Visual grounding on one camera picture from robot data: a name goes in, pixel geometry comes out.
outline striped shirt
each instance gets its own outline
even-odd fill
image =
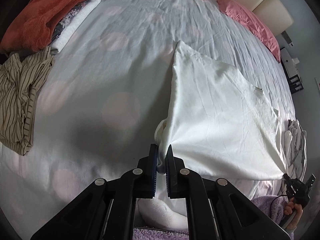
[[[47,46],[22,62],[15,53],[0,65],[0,142],[20,155],[33,145],[36,93],[53,63]]]

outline orange blanket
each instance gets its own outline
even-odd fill
[[[5,32],[0,52],[36,52],[45,48],[57,23],[81,1],[84,0],[31,0]]]

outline person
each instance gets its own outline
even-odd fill
[[[297,210],[297,213],[290,224],[285,228],[285,231],[289,234],[291,240],[294,240],[293,232],[297,228],[297,225],[303,213],[302,206],[300,204],[294,203],[294,198],[291,198],[289,201],[287,201],[287,198],[285,196],[279,197],[266,195],[257,197],[251,201],[278,225],[281,222],[282,218],[284,216],[291,215],[292,210],[295,208]]]

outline hand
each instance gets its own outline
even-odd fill
[[[289,202],[287,203],[287,205],[284,208],[283,213],[288,216],[292,214],[292,209],[295,208],[297,213],[294,216],[294,218],[292,219],[291,223],[287,226],[286,229],[288,230],[292,230],[295,229],[298,225],[298,222],[302,216],[302,206],[300,204],[295,204],[294,202],[294,198],[290,199]]]

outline bed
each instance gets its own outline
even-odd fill
[[[274,35],[293,22],[279,0],[236,1]],[[55,57],[38,95],[31,151],[0,146],[0,206],[22,239],[95,178],[116,179],[148,154],[168,113],[179,40],[236,66],[265,91],[287,130],[295,110],[281,64],[216,0],[102,0]],[[250,199],[277,195],[281,185],[229,180]],[[183,215],[179,203],[167,205]]]

